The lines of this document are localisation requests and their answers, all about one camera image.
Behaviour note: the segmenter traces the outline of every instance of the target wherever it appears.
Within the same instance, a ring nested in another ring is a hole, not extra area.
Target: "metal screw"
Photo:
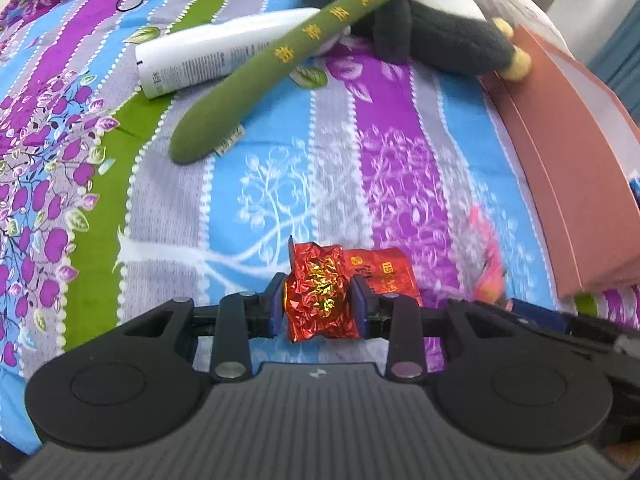
[[[422,375],[422,367],[412,361],[401,361],[391,367],[391,373],[401,379],[413,379]]]
[[[246,372],[246,368],[238,361],[225,361],[216,366],[216,375],[223,379],[237,379],[242,377]]]

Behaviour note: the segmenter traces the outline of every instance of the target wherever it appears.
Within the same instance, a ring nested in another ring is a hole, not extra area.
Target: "pink flower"
[[[83,127],[85,130],[90,130],[91,128],[93,128],[93,127],[96,125],[96,123],[97,123],[97,122],[98,122],[98,118],[97,118],[97,117],[94,117],[93,119],[89,119],[87,122],[85,122],[85,123],[82,125],[82,127]]]
[[[78,276],[78,270],[71,266],[60,266],[56,276],[63,282],[72,282]]]
[[[14,196],[14,202],[12,203],[11,209],[17,211],[21,207],[24,207],[27,203],[28,198],[29,191],[26,187],[21,187]]]
[[[104,99],[94,99],[93,101],[91,101],[91,104],[89,104],[89,111],[91,113],[95,113],[99,110],[102,110],[103,106],[104,106]]]
[[[55,220],[60,216],[60,213],[62,212],[61,204],[62,197],[60,195],[56,195],[51,199],[49,207],[47,207],[47,218],[49,220]]]
[[[35,265],[33,265],[33,261],[31,260],[31,258],[27,256],[22,261],[22,265],[20,266],[20,273],[22,275],[25,285],[29,285],[29,283],[31,283],[31,280],[33,279],[34,271],[35,271]]]
[[[12,368],[18,364],[14,353],[14,344],[11,341],[7,341],[2,351],[2,357],[4,358],[4,364],[11,366]]]
[[[16,298],[22,294],[22,285],[20,282],[13,282],[9,287],[9,296]]]
[[[62,258],[66,244],[69,242],[69,236],[66,231],[58,227],[53,228],[47,236],[44,243],[44,253],[50,262],[58,263]]]
[[[47,197],[47,191],[49,190],[49,181],[43,180],[33,190],[33,199],[31,200],[31,206],[34,211],[40,211],[44,207],[44,201]]]
[[[89,98],[89,96],[94,93],[94,91],[92,90],[92,88],[90,86],[81,86],[78,89],[78,92],[76,92],[76,101],[79,102],[80,104],[83,104],[86,102],[86,100]]]
[[[93,211],[95,205],[98,203],[99,198],[100,198],[100,195],[87,193],[82,197],[82,208],[85,211]]]
[[[117,128],[118,126],[120,126],[120,123],[113,117],[103,117],[98,120],[98,128],[104,130],[105,132],[109,132]]]
[[[80,153],[80,145],[82,144],[82,139],[76,139],[73,142],[69,143],[69,145],[65,148],[65,151],[62,152],[62,160],[72,160],[76,158],[78,153]]]
[[[78,114],[73,114],[66,120],[66,125],[71,126],[72,124],[76,124],[80,120],[80,116]]]
[[[46,308],[51,308],[60,293],[58,282],[45,280],[40,288],[40,303]]]
[[[88,162],[83,162],[74,171],[74,180],[78,186],[86,186],[86,183],[94,176],[94,173],[94,167]]]
[[[0,298],[6,292],[6,281],[9,279],[9,267],[0,265]]]
[[[29,311],[29,302],[27,297],[23,296],[15,304],[15,317],[26,317]]]
[[[53,113],[55,113],[56,115],[61,114],[62,112],[64,112],[66,110],[66,105],[68,103],[66,102],[66,99],[61,97],[60,99],[58,99],[58,102],[56,103],[56,105],[51,109],[51,111]]]
[[[31,242],[31,229],[25,227],[20,234],[20,238],[18,240],[18,248],[25,252],[29,248],[29,243]]]

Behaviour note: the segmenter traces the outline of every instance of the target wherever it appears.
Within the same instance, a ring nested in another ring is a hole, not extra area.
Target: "leaf pattern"
[[[8,222],[7,222],[7,229],[6,229],[6,233],[9,236],[16,236],[20,231],[18,230],[18,222],[15,221],[14,218],[11,218]]]
[[[94,146],[89,150],[89,157],[87,162],[89,164],[102,164],[104,162],[104,156],[107,149],[104,146]]]
[[[72,209],[65,213],[65,222],[69,229],[85,233],[89,230],[89,221],[79,209]]]
[[[33,311],[33,322],[36,327],[38,327],[38,330],[42,333],[47,333],[47,322],[44,319],[43,312],[39,308]]]
[[[353,56],[347,56],[344,59],[334,60],[332,70],[338,72],[336,77],[341,80],[353,80],[362,75],[364,66],[353,60]]]
[[[116,159],[114,158],[108,158],[107,160],[105,160],[98,168],[98,174],[104,175],[105,173],[107,173],[107,171],[109,171],[109,168],[113,166],[113,163],[115,161]]]
[[[131,36],[129,36],[123,43],[142,44],[147,41],[154,40],[160,36],[160,29],[153,25],[147,25],[146,27],[139,28]]]
[[[95,78],[96,78],[95,74],[86,75],[86,76],[84,76],[82,78],[82,80],[80,81],[80,84],[82,86],[90,85],[91,83],[93,83],[95,81]]]
[[[289,77],[304,90],[316,90],[327,85],[328,79],[324,70],[315,66],[301,65]]]
[[[346,84],[347,90],[353,94],[354,97],[366,101],[367,103],[373,104],[373,99],[371,99],[371,95],[369,94],[369,90],[359,81],[353,83]]]

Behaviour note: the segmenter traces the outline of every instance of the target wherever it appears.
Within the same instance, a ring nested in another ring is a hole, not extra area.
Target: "bed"
[[[479,203],[500,240],[508,296],[638,325],[635,287],[569,303],[556,297],[524,172],[475,79],[388,65],[345,38],[313,61],[324,88],[280,82],[246,118],[233,150],[174,166],[172,131],[210,84],[147,101],[136,42],[297,5],[12,0],[0,15],[0,436],[14,446],[40,445],[22,398],[44,362],[167,298],[206,305],[263,290],[289,270],[289,236],[400,247],[425,304],[438,307],[470,291],[482,270],[483,246],[467,222]],[[566,49],[530,0],[490,5]],[[291,344],[281,335],[252,340],[252,359],[254,367],[382,364],[386,345]],[[203,338],[196,367],[207,366],[210,348]],[[441,367],[438,342],[425,348],[430,368]]]

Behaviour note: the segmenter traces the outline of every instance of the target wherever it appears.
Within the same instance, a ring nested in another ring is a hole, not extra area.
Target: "red tea packet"
[[[348,249],[344,251],[346,275],[361,275],[376,294],[396,292],[415,298],[420,306],[422,299],[409,259],[400,249]]]
[[[289,239],[289,258],[291,274],[284,290],[289,338],[293,342],[315,335],[358,338],[347,302],[349,279],[342,247],[294,244]]]

